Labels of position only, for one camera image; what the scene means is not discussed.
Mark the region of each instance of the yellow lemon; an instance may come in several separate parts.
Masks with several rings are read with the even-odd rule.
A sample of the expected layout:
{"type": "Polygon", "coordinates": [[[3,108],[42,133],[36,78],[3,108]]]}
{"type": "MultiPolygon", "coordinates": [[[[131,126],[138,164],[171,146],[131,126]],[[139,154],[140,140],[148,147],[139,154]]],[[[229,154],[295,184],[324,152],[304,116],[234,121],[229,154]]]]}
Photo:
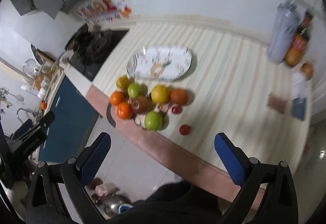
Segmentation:
{"type": "Polygon", "coordinates": [[[151,92],[151,98],[155,104],[165,104],[168,102],[170,92],[164,85],[156,85],[151,92]]]}
{"type": "Polygon", "coordinates": [[[118,88],[120,89],[128,89],[128,86],[130,84],[130,81],[126,75],[120,77],[117,79],[117,82],[115,83],[118,88]]]}

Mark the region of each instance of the gas stove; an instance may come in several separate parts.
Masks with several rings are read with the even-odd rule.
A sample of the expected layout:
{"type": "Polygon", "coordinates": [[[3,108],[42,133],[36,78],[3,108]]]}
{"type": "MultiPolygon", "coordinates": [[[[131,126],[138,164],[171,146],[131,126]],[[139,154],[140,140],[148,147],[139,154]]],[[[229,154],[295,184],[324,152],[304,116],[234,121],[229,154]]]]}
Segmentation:
{"type": "Polygon", "coordinates": [[[85,34],[70,59],[70,64],[92,81],[127,32],[128,30],[108,30],[85,34]]]}

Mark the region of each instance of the cabinet door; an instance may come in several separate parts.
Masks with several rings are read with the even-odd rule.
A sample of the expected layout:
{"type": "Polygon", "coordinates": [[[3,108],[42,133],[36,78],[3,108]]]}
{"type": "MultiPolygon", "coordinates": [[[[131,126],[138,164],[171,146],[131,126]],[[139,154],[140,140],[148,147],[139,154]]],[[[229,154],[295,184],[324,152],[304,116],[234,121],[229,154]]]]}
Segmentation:
{"type": "Polygon", "coordinates": [[[66,77],[51,110],[55,121],[49,127],[45,148],[40,148],[39,160],[61,163],[77,156],[98,113],[66,77]]]}

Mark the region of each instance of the faucet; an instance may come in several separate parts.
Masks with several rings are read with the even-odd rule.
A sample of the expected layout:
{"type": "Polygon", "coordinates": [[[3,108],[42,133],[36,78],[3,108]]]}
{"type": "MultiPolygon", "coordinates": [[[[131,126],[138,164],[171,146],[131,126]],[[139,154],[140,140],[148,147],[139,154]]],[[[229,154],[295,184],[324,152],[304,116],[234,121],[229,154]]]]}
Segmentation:
{"type": "Polygon", "coordinates": [[[19,109],[17,110],[17,118],[18,118],[18,120],[19,120],[20,122],[22,122],[22,123],[24,123],[24,122],[23,122],[23,121],[19,118],[19,116],[18,116],[18,113],[19,113],[20,110],[24,110],[25,112],[31,113],[31,114],[33,115],[33,117],[36,117],[36,115],[37,115],[37,112],[35,112],[35,111],[29,110],[29,109],[24,109],[24,108],[19,108],[19,109]]]}

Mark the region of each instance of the onion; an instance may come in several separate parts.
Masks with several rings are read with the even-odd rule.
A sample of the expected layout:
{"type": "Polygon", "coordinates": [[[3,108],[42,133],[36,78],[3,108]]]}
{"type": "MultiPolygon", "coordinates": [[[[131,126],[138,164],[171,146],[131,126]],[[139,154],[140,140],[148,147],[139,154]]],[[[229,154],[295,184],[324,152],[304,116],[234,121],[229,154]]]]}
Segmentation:
{"type": "Polygon", "coordinates": [[[310,63],[304,63],[301,66],[300,71],[305,73],[307,76],[307,79],[310,80],[314,74],[314,66],[311,65],[310,63]]]}

